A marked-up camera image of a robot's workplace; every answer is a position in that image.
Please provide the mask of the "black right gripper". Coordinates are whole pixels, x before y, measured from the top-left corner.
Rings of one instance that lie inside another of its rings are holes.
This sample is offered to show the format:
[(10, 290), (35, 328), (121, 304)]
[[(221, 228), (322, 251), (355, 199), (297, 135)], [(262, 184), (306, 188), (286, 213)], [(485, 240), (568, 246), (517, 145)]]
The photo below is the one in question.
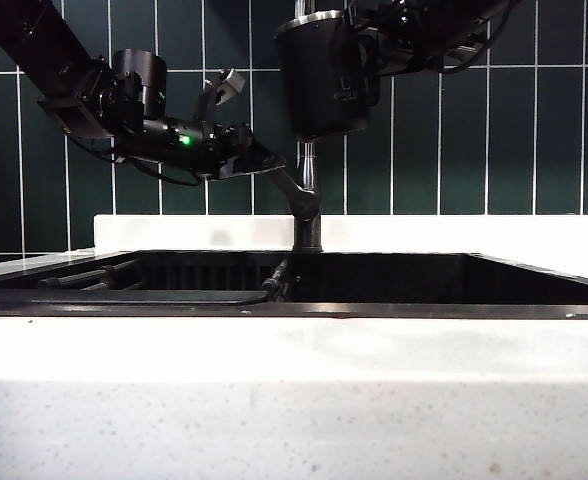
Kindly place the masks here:
[(344, 76), (394, 76), (459, 70), (486, 50), (488, 1), (345, 1)]

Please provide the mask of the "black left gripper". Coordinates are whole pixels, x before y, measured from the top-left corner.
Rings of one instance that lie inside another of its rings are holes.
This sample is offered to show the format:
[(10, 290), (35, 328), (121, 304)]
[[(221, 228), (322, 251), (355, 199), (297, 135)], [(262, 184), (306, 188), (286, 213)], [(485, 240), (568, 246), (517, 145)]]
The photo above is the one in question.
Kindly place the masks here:
[(246, 125), (225, 127), (172, 117), (147, 119), (139, 134), (117, 138), (115, 157), (167, 164), (213, 180), (286, 166), (285, 158), (253, 137)]

